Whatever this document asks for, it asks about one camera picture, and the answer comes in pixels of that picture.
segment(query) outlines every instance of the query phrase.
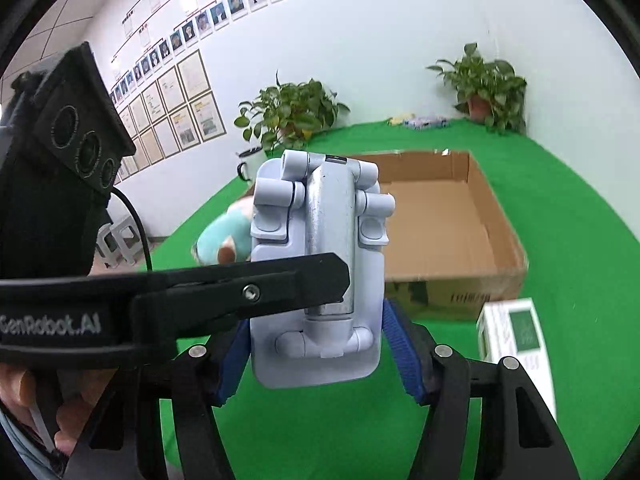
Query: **screw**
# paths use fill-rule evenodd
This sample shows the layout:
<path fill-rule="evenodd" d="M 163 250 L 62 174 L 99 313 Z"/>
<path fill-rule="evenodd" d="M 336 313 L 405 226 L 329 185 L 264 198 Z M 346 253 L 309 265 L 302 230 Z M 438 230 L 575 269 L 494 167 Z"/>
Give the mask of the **screw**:
<path fill-rule="evenodd" d="M 511 356 L 507 356 L 503 359 L 502 364 L 504 365 L 505 368 L 508 368 L 509 370 L 517 370 L 518 367 L 520 366 L 520 363 L 518 362 L 518 360 L 515 357 L 511 357 Z"/>
<path fill-rule="evenodd" d="M 189 355 L 191 357 L 195 357 L 195 358 L 202 357 L 206 353 L 207 353 L 207 347 L 203 345 L 196 345 L 189 348 Z"/>
<path fill-rule="evenodd" d="M 260 289 L 258 288 L 257 285 L 250 283 L 242 290 L 242 295 L 246 300 L 249 300 L 252 303 L 255 303 L 260 299 Z"/>
<path fill-rule="evenodd" d="M 440 357 L 451 357 L 453 355 L 453 350 L 447 345 L 438 345 L 436 346 L 436 354 Z"/>

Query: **human hand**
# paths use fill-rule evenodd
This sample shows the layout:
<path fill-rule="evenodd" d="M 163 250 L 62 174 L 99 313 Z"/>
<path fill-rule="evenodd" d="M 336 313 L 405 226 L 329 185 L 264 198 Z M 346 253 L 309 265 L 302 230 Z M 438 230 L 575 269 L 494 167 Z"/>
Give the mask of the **human hand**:
<path fill-rule="evenodd" d="M 71 455 L 82 433 L 84 425 L 104 389 L 116 370 L 84 370 L 80 374 L 80 394 L 59 407 L 56 420 L 60 431 L 56 433 L 56 448 Z M 30 408 L 36 402 L 36 383 L 25 368 L 0 363 L 0 400 L 14 417 L 37 432 Z"/>

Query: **ceiling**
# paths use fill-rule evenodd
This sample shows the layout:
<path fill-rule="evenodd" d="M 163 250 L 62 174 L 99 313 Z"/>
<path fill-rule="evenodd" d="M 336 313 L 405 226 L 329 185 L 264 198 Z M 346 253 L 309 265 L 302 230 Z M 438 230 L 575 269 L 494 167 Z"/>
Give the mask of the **ceiling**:
<path fill-rule="evenodd" d="M 16 52 L 0 80 L 0 104 L 5 108 L 14 91 L 11 82 L 30 66 L 78 44 L 107 0 L 57 0 Z"/>

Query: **open cardboard box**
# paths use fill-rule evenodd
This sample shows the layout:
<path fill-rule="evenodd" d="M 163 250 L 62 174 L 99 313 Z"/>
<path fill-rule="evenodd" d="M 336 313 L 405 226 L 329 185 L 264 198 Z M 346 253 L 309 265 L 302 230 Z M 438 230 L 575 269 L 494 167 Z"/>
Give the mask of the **open cardboard box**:
<path fill-rule="evenodd" d="M 378 165 L 396 199 L 386 221 L 385 295 L 412 317 L 476 320 L 487 301 L 514 300 L 527 257 L 467 152 L 357 155 Z"/>

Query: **white mug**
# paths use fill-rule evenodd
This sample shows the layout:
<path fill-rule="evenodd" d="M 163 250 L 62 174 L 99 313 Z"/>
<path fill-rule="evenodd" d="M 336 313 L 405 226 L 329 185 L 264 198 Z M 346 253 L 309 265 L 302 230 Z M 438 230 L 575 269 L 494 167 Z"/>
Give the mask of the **white mug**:
<path fill-rule="evenodd" d="M 260 166 L 267 161 L 267 156 L 261 146 L 238 153 L 238 176 L 245 182 L 254 182 Z"/>

